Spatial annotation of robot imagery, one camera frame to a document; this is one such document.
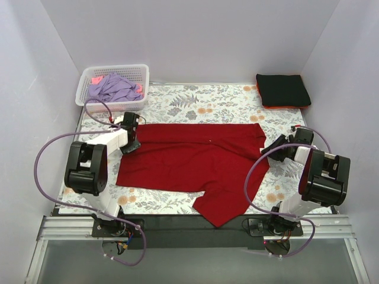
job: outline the black folded towel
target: black folded towel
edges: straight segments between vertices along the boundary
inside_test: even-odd
[[[256,75],[265,108],[307,108],[311,102],[300,75]]]

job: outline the white backdrop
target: white backdrop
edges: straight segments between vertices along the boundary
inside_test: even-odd
[[[346,201],[371,283],[379,283],[379,2],[340,1],[303,72],[309,126],[351,158]]]
[[[338,0],[41,0],[80,72],[146,63],[161,82],[300,73]]]
[[[42,217],[53,208],[34,185],[34,158],[49,138],[75,129],[79,73],[38,0],[0,1],[0,14],[0,283],[24,283]],[[42,158],[41,181],[53,196],[70,141]]]

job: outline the floral mat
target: floral mat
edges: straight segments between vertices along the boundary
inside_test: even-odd
[[[291,125],[304,124],[299,109],[264,109],[261,99],[252,85],[153,85],[149,87],[148,102],[138,114],[147,123],[259,123],[265,132],[265,147],[280,134],[291,132]],[[107,113],[96,117],[106,120]],[[87,115],[83,116],[81,131],[106,129]],[[79,141],[96,137],[80,135]],[[183,193],[142,188],[116,186],[121,152],[115,151],[108,158],[108,183],[112,198],[116,199],[126,214],[197,214],[192,204],[203,192]],[[303,171],[302,165],[286,159],[284,163],[269,161],[268,170],[254,204],[271,209],[278,201],[286,200],[297,192]],[[73,204],[89,205],[85,198],[63,187],[60,198]],[[82,209],[60,206],[60,214],[88,214]],[[247,214],[259,213],[253,208]],[[330,208],[319,208],[315,214],[330,214]]]

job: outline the red cloth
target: red cloth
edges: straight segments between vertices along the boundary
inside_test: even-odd
[[[148,124],[137,137],[142,146],[121,159],[117,185],[205,191],[193,207],[216,227],[246,212],[243,184],[266,139],[259,124]],[[251,199],[268,168],[265,159],[250,178]]]

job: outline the white plastic basket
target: white plastic basket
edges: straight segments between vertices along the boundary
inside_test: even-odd
[[[111,65],[89,67],[83,71],[76,90],[75,102],[79,106],[84,106],[84,102],[88,97],[88,86],[91,84],[91,78],[110,73],[119,74],[128,80],[142,85],[143,99],[131,102],[108,102],[107,105],[112,111],[126,111],[142,109],[147,101],[147,92],[149,90],[149,67],[145,64],[134,65]],[[106,111],[105,106],[101,103],[87,104],[87,109],[91,112]]]

